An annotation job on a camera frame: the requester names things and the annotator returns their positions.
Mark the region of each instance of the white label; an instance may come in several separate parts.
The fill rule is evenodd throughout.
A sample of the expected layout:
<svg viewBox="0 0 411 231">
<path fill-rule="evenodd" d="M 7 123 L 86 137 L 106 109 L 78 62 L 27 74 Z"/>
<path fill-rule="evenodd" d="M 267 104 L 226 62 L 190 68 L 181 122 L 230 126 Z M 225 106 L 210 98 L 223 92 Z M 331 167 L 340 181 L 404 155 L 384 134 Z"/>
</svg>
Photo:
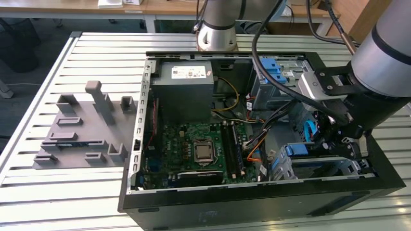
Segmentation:
<svg viewBox="0 0 411 231">
<path fill-rule="evenodd" d="M 263 173 L 263 174 L 265 174 L 265 176 L 267 176 L 267 168 L 265 168 L 265 166 L 263 166 L 263 165 L 261 165 L 261 167 L 259 167 L 259 171 L 261 171 L 261 173 Z"/>
<path fill-rule="evenodd" d="M 294 73 L 293 73 L 293 71 L 283 71 L 283 75 L 286 75 L 286 76 L 294 76 Z"/>
<path fill-rule="evenodd" d="M 206 66 L 175 66 L 171 69 L 171 78 L 207 78 Z"/>
<path fill-rule="evenodd" d="M 247 110 L 253 111 L 253 103 L 251 102 L 247 102 Z"/>
<path fill-rule="evenodd" d="M 143 13 L 143 11 L 125 11 L 125 13 Z"/>
</svg>

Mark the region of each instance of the green circuit board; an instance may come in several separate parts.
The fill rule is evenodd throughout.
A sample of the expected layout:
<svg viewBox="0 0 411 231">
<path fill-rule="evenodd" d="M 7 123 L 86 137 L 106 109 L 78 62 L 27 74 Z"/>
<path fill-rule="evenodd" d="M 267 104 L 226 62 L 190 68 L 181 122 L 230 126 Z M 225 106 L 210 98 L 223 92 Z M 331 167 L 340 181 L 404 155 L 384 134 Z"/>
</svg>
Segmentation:
<svg viewBox="0 0 411 231">
<path fill-rule="evenodd" d="M 235 125 L 238 140 L 247 140 L 245 124 Z M 167 177 L 174 172 L 210 170 L 223 172 L 223 184 L 246 183 L 257 181 L 254 165 L 246 165 L 246 175 L 233 179 L 227 175 L 227 163 L 225 156 L 221 124 L 185 124 L 166 125 L 163 129 L 163 150 L 162 157 L 149 159 L 150 165 L 158 165 L 158 172 L 150 174 L 150 181 L 155 189 L 170 188 Z M 214 161 L 209 164 L 199 164 L 195 160 L 195 144 L 209 142 L 214 147 Z"/>
</svg>

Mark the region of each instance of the black mesh trash bin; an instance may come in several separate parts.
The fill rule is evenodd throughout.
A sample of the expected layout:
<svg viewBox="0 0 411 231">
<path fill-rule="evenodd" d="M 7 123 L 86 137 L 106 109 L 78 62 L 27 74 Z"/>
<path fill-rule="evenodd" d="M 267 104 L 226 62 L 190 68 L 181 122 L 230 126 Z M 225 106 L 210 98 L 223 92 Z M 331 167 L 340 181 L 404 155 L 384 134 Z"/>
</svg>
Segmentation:
<svg viewBox="0 0 411 231">
<path fill-rule="evenodd" d="M 31 45 L 26 38 L 0 19 L 0 59 L 6 62 L 13 71 L 25 73 L 33 71 L 39 66 Z"/>
<path fill-rule="evenodd" d="M 3 18 L 3 20 L 7 22 L 11 28 L 23 35 L 26 42 L 33 47 L 41 45 L 42 40 L 39 38 L 35 26 L 29 18 Z"/>
</svg>

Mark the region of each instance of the white cable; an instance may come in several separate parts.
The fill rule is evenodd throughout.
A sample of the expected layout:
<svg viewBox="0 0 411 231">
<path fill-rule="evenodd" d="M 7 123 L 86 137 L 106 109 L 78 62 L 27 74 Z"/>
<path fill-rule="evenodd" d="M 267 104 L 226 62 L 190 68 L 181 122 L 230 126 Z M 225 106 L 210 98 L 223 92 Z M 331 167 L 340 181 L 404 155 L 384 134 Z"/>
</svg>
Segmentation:
<svg viewBox="0 0 411 231">
<path fill-rule="evenodd" d="M 35 85 L 35 86 L 42 86 L 42 84 L 37 84 L 37 83 L 11 83 L 11 84 L 6 84 L 7 86 L 11 85 Z"/>
</svg>

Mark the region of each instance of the desk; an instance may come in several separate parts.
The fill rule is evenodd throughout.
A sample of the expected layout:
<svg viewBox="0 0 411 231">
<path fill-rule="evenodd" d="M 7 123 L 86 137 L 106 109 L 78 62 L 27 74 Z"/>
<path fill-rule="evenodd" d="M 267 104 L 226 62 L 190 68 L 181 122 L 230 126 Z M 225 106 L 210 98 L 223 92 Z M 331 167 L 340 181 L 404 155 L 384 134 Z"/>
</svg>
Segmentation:
<svg viewBox="0 0 411 231">
<path fill-rule="evenodd" d="M 2 0 L 0 17 L 75 18 L 75 19 L 142 19 L 147 32 L 155 33 L 155 20 L 195 20 L 197 3 L 186 0 L 145 0 L 142 5 L 98 9 L 99 0 Z M 293 6 L 297 23 L 307 23 L 305 6 Z M 318 34 L 325 36 L 333 26 L 327 11 L 313 9 L 313 22 L 319 23 Z M 290 22 L 282 16 L 277 22 Z"/>
<path fill-rule="evenodd" d="M 239 50 L 251 50 L 253 36 L 238 35 Z M 259 51 L 314 51 L 327 66 L 348 64 L 344 45 L 311 36 L 262 36 Z M 111 100 L 127 95 L 139 100 L 147 51 L 195 51 L 191 34 L 85 33 L 70 38 L 34 102 L 0 155 L 0 229 L 142 231 L 118 212 L 122 167 L 35 170 L 34 157 L 54 122 L 61 94 L 93 100 L 89 80 L 103 83 Z M 402 109 L 374 130 L 374 137 L 408 188 L 369 200 L 334 216 L 247 223 L 202 230 L 410 230 L 411 118 Z"/>
</svg>

